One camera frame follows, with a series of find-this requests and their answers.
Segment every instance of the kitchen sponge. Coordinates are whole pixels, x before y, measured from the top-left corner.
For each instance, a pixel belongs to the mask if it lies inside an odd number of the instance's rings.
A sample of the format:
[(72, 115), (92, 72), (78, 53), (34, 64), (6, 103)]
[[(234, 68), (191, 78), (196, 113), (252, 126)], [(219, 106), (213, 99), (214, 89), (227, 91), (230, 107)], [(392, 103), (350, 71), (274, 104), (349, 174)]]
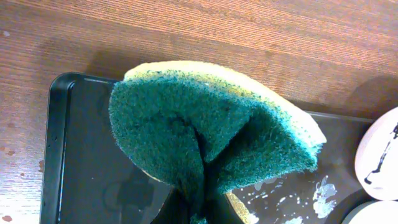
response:
[(115, 84), (109, 114), (119, 147), (178, 189), (198, 220), (203, 204), (236, 187), (316, 169), (326, 142), (304, 111), (241, 73), (203, 62), (133, 68)]

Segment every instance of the wooden table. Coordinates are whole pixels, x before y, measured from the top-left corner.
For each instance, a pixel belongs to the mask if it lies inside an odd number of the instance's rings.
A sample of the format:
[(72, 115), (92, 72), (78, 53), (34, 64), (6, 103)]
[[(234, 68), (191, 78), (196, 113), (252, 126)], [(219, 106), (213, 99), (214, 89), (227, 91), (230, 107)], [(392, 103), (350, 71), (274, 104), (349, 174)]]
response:
[(0, 0), (0, 223), (38, 223), (49, 86), (161, 60), (243, 72), (307, 110), (397, 106), (398, 1)]

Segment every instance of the black plastic tray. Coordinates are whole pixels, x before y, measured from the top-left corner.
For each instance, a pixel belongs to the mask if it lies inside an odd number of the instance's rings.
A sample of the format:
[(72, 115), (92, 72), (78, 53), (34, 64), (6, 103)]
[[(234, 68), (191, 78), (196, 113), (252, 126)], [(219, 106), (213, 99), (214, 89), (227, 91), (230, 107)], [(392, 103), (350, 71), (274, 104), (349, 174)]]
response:
[[(109, 97), (115, 82), (65, 73), (52, 83), (41, 224), (146, 224), (165, 202), (171, 187), (146, 176), (115, 145), (108, 114)], [(356, 146), (372, 121), (311, 114), (328, 138), (320, 155), (319, 170), (313, 174), (290, 174), (287, 179), (283, 177), (274, 184), (264, 184), (261, 192), (254, 190), (254, 186), (234, 191), (256, 214), (259, 223), (284, 223), (298, 216), (303, 217), (304, 223), (338, 223), (353, 206), (369, 200), (356, 181), (353, 162)], [(289, 194), (309, 198), (316, 183), (325, 175), (339, 190), (334, 198), (338, 204), (328, 218), (317, 218), (309, 206), (305, 209), (276, 207), (280, 198)], [(255, 194), (268, 192), (271, 195), (272, 190), (277, 196), (258, 197), (261, 200), (248, 203), (252, 198), (248, 194), (255, 197)]]

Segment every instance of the folded sponge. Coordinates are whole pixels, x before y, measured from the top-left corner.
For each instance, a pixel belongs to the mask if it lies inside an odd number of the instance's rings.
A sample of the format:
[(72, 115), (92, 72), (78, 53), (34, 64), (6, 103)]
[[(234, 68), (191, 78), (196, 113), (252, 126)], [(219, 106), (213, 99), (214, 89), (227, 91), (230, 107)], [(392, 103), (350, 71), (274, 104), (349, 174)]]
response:
[(203, 62), (128, 71), (114, 86), (109, 114), (119, 147), (148, 175), (181, 191), (196, 220), (216, 195), (316, 169), (326, 142), (308, 114), (270, 89)]

